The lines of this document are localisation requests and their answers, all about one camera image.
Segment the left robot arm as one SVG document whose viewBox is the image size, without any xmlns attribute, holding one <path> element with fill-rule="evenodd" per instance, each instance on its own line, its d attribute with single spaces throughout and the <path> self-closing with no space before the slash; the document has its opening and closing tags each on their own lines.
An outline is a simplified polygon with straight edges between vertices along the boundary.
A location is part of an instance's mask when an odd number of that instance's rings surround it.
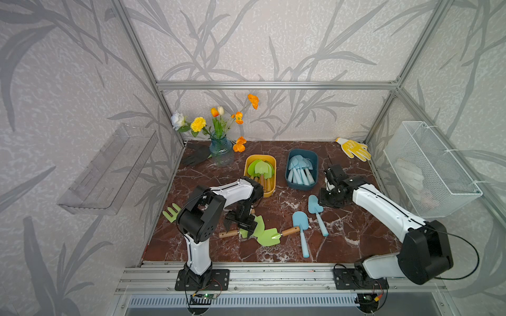
<svg viewBox="0 0 506 316">
<path fill-rule="evenodd" d="M 233 204 L 237 206 L 225 216 L 226 229 L 235 223 L 252 236 L 258 223 L 251 210 L 263 197 L 263 186 L 246 176 L 223 186 L 196 187 L 176 220 L 177 228 L 187 241 L 188 261 L 185 268 L 192 278 L 202 279 L 212 270 L 209 239 L 217 229 L 224 209 Z"/>
</svg>

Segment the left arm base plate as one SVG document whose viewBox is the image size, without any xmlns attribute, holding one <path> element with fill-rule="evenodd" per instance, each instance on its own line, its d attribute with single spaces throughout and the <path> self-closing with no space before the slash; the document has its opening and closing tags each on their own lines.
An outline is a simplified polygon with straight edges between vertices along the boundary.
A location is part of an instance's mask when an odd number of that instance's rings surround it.
<svg viewBox="0 0 506 316">
<path fill-rule="evenodd" d="M 189 269 L 182 269 L 177 275 L 176 291 L 228 290 L 229 269 L 211 269 L 203 275 L 197 275 Z"/>
</svg>

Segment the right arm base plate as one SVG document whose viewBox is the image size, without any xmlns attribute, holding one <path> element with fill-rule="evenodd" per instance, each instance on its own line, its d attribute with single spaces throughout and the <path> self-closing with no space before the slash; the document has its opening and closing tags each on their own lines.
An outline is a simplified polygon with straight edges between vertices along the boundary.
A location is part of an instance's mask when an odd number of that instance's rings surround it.
<svg viewBox="0 0 506 316">
<path fill-rule="evenodd" d="M 336 263 L 333 267 L 333 281 L 337 290 L 371 290 L 382 293 L 390 288 L 387 279 L 371 279 L 363 269 L 349 268 L 341 263 Z"/>
</svg>

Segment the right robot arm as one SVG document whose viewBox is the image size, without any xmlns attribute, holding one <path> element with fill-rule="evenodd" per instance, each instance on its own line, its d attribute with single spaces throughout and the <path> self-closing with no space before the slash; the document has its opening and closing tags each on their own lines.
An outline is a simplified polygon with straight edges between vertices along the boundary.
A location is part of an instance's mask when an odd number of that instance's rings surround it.
<svg viewBox="0 0 506 316">
<path fill-rule="evenodd" d="M 422 285 L 453 266 L 447 230 L 403 209 L 361 176 L 349 177 L 340 165 L 325 171 L 319 204 L 341 208 L 354 203 L 382 222 L 401 242 L 395 254 L 373 255 L 354 264 L 358 284 L 383 278 L 406 278 Z"/>
</svg>

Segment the green square shovel wooden handle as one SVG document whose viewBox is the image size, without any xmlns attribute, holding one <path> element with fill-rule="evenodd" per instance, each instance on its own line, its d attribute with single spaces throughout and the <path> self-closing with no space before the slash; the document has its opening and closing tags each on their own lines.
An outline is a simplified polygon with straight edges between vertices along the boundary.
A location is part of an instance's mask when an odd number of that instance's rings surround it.
<svg viewBox="0 0 506 316">
<path fill-rule="evenodd" d="M 261 246 L 271 247 L 280 244 L 282 237 L 289 236 L 299 232 L 300 228 L 298 226 L 284 230 L 281 233 L 279 233 L 277 229 L 267 229 L 264 231 L 263 234 L 261 234 L 257 238 L 257 241 Z"/>
</svg>

